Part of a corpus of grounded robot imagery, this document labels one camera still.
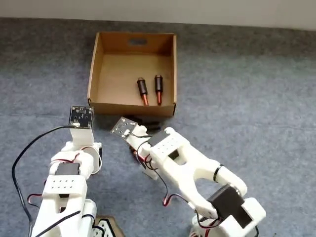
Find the circuit board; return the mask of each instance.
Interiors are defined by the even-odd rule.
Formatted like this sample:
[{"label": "circuit board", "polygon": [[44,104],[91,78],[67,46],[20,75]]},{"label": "circuit board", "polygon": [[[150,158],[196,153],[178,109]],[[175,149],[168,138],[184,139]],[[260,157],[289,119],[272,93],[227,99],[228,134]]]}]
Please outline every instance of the circuit board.
[{"label": "circuit board", "polygon": [[91,128],[93,112],[93,107],[71,106],[69,125],[76,125],[78,128]]},{"label": "circuit board", "polygon": [[136,122],[130,119],[121,117],[119,121],[115,124],[111,133],[126,140],[127,137],[124,135],[126,130],[129,130],[130,132],[132,132],[136,126],[137,126]]}]

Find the black cylinder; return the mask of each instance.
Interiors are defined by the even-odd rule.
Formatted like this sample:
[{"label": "black cylinder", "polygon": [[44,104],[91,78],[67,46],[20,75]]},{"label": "black cylinder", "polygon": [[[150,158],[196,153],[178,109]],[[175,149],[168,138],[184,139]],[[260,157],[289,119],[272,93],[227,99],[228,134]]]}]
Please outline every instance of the black cylinder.
[{"label": "black cylinder", "polygon": [[139,89],[139,93],[140,95],[147,95],[147,87],[146,87],[146,81],[143,78],[139,78],[137,80],[137,84],[138,84],[138,89]]},{"label": "black cylinder", "polygon": [[156,92],[163,91],[162,76],[161,75],[155,76],[155,90],[156,90]]}]

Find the white wall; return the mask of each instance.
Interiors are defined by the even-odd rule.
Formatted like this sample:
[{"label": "white wall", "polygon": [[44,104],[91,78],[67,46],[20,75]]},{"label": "white wall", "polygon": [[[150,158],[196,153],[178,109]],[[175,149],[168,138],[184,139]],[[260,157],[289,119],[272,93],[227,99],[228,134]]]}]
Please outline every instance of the white wall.
[{"label": "white wall", "polygon": [[316,30],[316,0],[0,0],[0,16]]}]

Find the copper tip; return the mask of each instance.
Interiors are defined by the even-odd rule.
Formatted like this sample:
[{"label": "copper tip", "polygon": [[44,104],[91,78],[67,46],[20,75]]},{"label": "copper tip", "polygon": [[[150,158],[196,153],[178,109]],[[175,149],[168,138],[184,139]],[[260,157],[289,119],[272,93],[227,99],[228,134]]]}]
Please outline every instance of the copper tip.
[{"label": "copper tip", "polygon": [[157,103],[161,105],[161,91],[157,91]]},{"label": "copper tip", "polygon": [[146,106],[148,106],[147,95],[146,95],[146,94],[143,94],[142,97],[143,97],[144,104],[145,104]]}]

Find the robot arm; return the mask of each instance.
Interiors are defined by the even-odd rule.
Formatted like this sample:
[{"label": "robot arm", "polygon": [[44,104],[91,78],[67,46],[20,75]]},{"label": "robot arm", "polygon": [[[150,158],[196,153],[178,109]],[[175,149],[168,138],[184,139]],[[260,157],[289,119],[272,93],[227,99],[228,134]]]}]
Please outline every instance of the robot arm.
[{"label": "robot arm", "polygon": [[[222,218],[217,228],[220,230],[217,232],[222,233],[219,236],[246,236],[266,216],[256,199],[242,198],[247,186],[239,177],[218,161],[204,156],[174,129],[166,128],[151,137],[146,131],[146,127],[121,118],[112,133],[123,138],[140,157],[150,156],[152,167],[158,168],[179,188],[195,212],[206,218]],[[144,172],[157,178],[153,170],[145,169]],[[224,187],[206,200],[195,186],[195,180],[199,178],[218,182]],[[235,204],[226,208],[230,202]]]},{"label": "robot arm", "polygon": [[70,128],[73,140],[51,159],[32,237],[91,237],[98,231],[92,229],[96,204],[86,199],[86,180],[102,165],[101,143],[94,142],[91,130],[92,117],[93,108],[72,107],[70,125],[76,126]]}]

